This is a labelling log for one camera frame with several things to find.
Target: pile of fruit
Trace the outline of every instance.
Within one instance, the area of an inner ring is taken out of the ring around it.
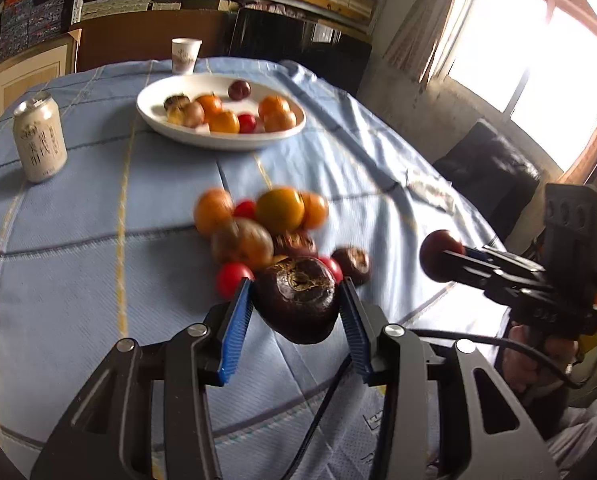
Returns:
[[[325,339],[338,317],[336,284],[343,276],[354,285],[370,279],[362,249],[319,255],[309,230],[322,226],[328,214],[325,198],[290,187],[236,206],[224,189],[207,190],[194,208],[194,222],[211,238],[213,257],[222,264],[218,292],[230,300],[242,278],[254,280],[254,305],[273,330],[297,344]]]
[[[251,93],[250,84],[238,79],[227,89],[232,101],[242,101]],[[163,103],[167,122],[197,128],[202,124],[210,132],[221,134],[260,134],[289,130],[296,126],[296,115],[290,110],[287,99],[268,95],[258,105],[258,116],[250,113],[237,115],[223,108],[223,101],[216,94],[199,95],[194,101],[183,94],[168,97]]]

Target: person's hand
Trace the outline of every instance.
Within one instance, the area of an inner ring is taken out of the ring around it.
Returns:
[[[528,344],[527,329],[525,325],[513,326],[508,338]],[[574,359],[577,349],[578,342],[569,339],[548,337],[545,342],[545,353],[563,371]],[[549,376],[552,378],[550,383],[556,381],[554,375]],[[506,348],[503,351],[503,379],[512,390],[521,394],[539,380],[539,364],[525,354]]]

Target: framed picture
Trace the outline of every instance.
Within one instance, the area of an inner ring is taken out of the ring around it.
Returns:
[[[0,116],[29,88],[74,73],[80,39],[71,30],[0,63]]]

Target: can lid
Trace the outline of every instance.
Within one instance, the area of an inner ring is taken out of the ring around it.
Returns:
[[[27,101],[23,101],[14,109],[14,116],[18,117],[29,111],[35,110],[36,108],[43,106],[51,98],[52,96],[46,90],[37,92],[34,97],[27,99]]]

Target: table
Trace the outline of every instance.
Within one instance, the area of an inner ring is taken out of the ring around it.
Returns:
[[[14,106],[0,118],[0,445],[26,475],[118,339],[169,339],[220,301],[218,266],[192,223],[192,207],[208,187],[225,187],[235,201],[256,197],[269,183],[319,192],[331,204],[327,224],[315,232],[320,252],[366,248],[374,272],[359,294],[380,304],[387,319],[502,332],[504,307],[421,272],[418,248],[439,228],[453,228],[469,245],[502,246],[392,129],[293,62],[202,59],[197,72],[291,94],[307,112],[304,131],[254,153],[176,144],[150,130],[134,105],[143,87],[171,74],[170,62],[103,66],[42,87],[60,107],[69,155],[57,176],[33,186],[12,139]],[[280,477],[345,354],[340,321],[326,341],[296,346],[252,315],[236,374],[209,391],[226,480]],[[158,401],[162,384],[154,391]],[[334,401],[297,478],[368,475],[382,394],[349,371]],[[153,442],[158,477],[157,423]]]

